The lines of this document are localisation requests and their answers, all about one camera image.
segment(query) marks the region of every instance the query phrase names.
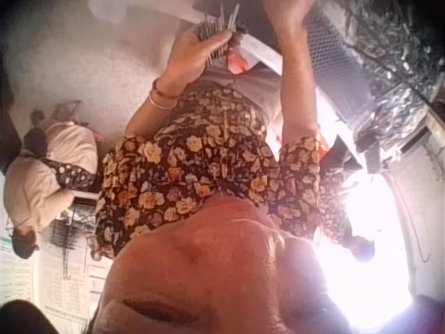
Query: metal mesh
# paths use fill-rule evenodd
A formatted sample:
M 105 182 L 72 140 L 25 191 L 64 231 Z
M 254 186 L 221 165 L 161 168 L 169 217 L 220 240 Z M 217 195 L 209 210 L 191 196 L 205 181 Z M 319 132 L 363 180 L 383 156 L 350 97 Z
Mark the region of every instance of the metal mesh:
M 198 0 L 195 8 L 218 15 L 220 0 Z M 237 25 L 279 51 L 261 1 L 225 0 L 230 11 L 241 4 Z M 317 7 L 306 18 L 309 48 L 317 86 L 332 100 L 339 116 L 357 131 L 372 114 L 369 84 L 356 58 L 344 47 L 343 38 Z

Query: white cloth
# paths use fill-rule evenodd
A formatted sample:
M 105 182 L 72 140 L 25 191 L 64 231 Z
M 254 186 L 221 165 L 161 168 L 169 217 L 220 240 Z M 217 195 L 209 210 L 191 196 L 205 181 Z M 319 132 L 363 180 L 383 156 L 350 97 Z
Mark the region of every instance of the white cloth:
M 97 148 L 94 134 L 85 127 L 56 123 L 45 131 L 47 158 L 74 164 L 95 174 Z M 8 168 L 4 189 L 5 209 L 15 227 L 48 226 L 74 199 L 70 190 L 61 190 L 56 176 L 44 163 L 18 157 Z

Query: floral shirt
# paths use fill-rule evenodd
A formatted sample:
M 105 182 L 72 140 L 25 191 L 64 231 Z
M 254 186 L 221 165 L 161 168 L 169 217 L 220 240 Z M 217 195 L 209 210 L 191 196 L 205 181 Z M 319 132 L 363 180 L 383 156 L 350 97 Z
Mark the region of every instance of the floral shirt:
M 131 239 L 187 219 L 220 191 L 265 208 L 281 229 L 312 239 L 318 226 L 318 144 L 301 138 L 277 161 L 254 104 L 210 83 L 184 94 L 152 140 L 126 137 L 104 160 L 97 248 L 115 257 Z

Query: bracelet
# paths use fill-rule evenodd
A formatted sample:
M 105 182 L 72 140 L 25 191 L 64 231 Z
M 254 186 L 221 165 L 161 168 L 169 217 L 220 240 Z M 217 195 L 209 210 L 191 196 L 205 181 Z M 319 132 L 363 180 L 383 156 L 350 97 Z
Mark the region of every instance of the bracelet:
M 156 92 L 156 94 L 158 94 L 160 97 L 163 97 L 164 99 L 167 99 L 167 100 L 178 100 L 179 99 L 179 97 L 181 95 L 174 96 L 174 95 L 169 95 L 169 94 L 165 94 L 165 93 L 161 92 L 158 89 L 158 80 L 159 80 L 159 78 L 153 81 L 153 87 L 152 87 L 153 91 Z
M 155 106 L 156 108 L 158 108 L 160 110 L 172 110 L 172 109 L 176 108 L 176 106 L 178 105 L 178 101 L 176 100 L 175 104 L 173 106 L 161 106 L 159 103 L 157 103 L 153 100 L 152 92 L 149 93 L 148 100 L 150 101 L 150 103 L 153 106 Z

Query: white wall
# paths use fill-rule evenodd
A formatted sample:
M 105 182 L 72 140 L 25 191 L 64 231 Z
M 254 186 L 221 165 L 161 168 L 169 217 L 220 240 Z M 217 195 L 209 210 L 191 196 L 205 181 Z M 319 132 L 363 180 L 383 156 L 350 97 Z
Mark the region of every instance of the white wall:
M 443 301 L 443 172 L 423 145 L 408 152 L 398 163 L 392 164 L 391 171 L 407 213 L 402 224 L 405 224 L 408 235 L 408 253 L 412 261 L 412 292 Z M 429 256 L 428 263 L 423 263 L 421 253 L 424 260 Z

